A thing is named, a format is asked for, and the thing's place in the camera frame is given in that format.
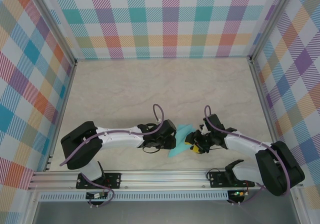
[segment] perforated metal strip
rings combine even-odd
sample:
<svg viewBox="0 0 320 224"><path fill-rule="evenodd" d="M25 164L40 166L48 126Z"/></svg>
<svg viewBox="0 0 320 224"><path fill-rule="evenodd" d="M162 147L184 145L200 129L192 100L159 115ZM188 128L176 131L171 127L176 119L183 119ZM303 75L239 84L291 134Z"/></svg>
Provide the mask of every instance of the perforated metal strip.
<svg viewBox="0 0 320 224"><path fill-rule="evenodd" d="M207 201L227 200L226 190L116 191L113 201ZM84 202L85 192L42 192L40 202Z"/></svg>

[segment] colorful plaid backdrop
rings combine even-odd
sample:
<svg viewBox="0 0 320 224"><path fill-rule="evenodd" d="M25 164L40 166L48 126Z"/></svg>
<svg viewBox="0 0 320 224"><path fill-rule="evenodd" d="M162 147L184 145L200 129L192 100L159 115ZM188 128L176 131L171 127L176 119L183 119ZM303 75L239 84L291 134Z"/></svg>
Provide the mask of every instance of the colorful plaid backdrop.
<svg viewBox="0 0 320 224"><path fill-rule="evenodd" d="M253 30L268 13L264 7L273 2L54 1L45 0L75 55L85 59L247 56L259 27Z"/></svg>
<svg viewBox="0 0 320 224"><path fill-rule="evenodd" d="M280 139L306 174L309 214L320 218L320 0L290 0L257 61Z"/></svg>
<svg viewBox="0 0 320 224"><path fill-rule="evenodd" d="M71 64L32 0L0 0L0 223L17 223L56 128Z"/></svg>

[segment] teal cloth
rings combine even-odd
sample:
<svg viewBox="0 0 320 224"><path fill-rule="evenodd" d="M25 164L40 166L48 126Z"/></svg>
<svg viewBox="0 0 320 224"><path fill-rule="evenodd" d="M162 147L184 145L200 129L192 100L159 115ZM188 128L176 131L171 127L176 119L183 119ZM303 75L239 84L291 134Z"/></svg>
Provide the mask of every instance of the teal cloth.
<svg viewBox="0 0 320 224"><path fill-rule="evenodd" d="M174 157L178 155L179 153L182 153L185 150L190 149L190 145L185 144L185 139L189 133L195 132L196 129L193 128L193 126L190 125L178 125L178 128L176 129L175 134L175 148L170 150L168 157Z"/></svg>

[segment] purple cable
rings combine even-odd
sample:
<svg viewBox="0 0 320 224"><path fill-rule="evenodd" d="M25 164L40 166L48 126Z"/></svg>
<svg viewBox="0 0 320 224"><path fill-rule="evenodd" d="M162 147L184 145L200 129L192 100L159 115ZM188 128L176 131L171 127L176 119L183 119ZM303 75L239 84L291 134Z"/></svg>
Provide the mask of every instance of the purple cable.
<svg viewBox="0 0 320 224"><path fill-rule="evenodd" d="M232 133L232 132L229 132L229 131L226 131L226 130L221 130L217 127L215 127L208 119L208 116L207 116L207 108L209 108L209 113L211 114L211 107L209 105L206 105L205 108L204 108L204 116L205 116L205 119L206 121L209 123L209 125L216 129L218 132L222 132L222 133L226 133L228 135L231 135L231 136L235 136L235 137L239 137L239 138L242 138L242 139L246 139L248 141L251 141L257 145L261 145L265 148L267 148L270 152L272 152L272 154L275 156L275 158L277 158L277 160L279 161L283 171L284 171L284 175L285 175L285 179L286 179L286 191L285 193L283 194L284 196L288 195L289 192L290 192L290 178L289 178L289 174L288 174L288 171L286 169L286 166L284 164L284 162L281 160L280 156L277 154L277 152L275 150L273 150L271 147L269 147L268 145L262 143L261 141L258 141L258 140L255 140L255 139L252 139L248 136L245 136L245 135L240 135L240 134L235 134L235 133ZM261 186L260 190L252 197L250 198L249 200L253 199L264 187Z"/></svg>
<svg viewBox="0 0 320 224"><path fill-rule="evenodd" d="M158 104L153 104L152 106L152 109L153 109L153 113L154 113L154 116L156 118L157 121L159 121L159 118L157 117L157 114L156 114L156 110L155 110L155 107L158 107L161 111L161 123L159 124L159 126L153 130L153 131L150 131L150 132L146 132L146 133L139 133L139 132L130 132L128 130L109 130L109 131L104 131L104 132L100 132L100 133L97 133L95 135L92 135L90 136L88 139L84 140L76 149L74 149L74 151L60 164L60 167L62 167L63 165L65 165L68 161L70 161L70 159L85 145L87 144L88 142L90 142L93 138L96 138L96 137L99 137L99 136L102 136L102 135L105 135L105 134L112 134L112 133L127 133L127 134L130 134L130 135L136 135L136 136L147 136L147 135L152 135L154 133L156 133L157 131L160 130L160 128L162 127L162 125L164 124L164 119L165 119L165 113L164 113L164 110L161 108L160 105Z"/></svg>
<svg viewBox="0 0 320 224"><path fill-rule="evenodd" d="M104 203L96 206L97 208L98 208L98 207L103 207L103 206L107 205L107 204L108 204L109 202L111 202L111 200L115 197L115 191L112 190L111 188L106 187L106 186L104 186L104 185L96 184L96 183L94 183L93 181L89 180L89 179L88 179L85 175L83 175L83 174L82 174L82 176L83 176L83 178L84 178L88 183L90 183L91 185L94 185L94 186L96 186L96 187L98 187L98 188L102 188L102 189L104 189L104 190L109 190L109 192L112 192L111 198L110 198L109 200L106 200Z"/></svg>

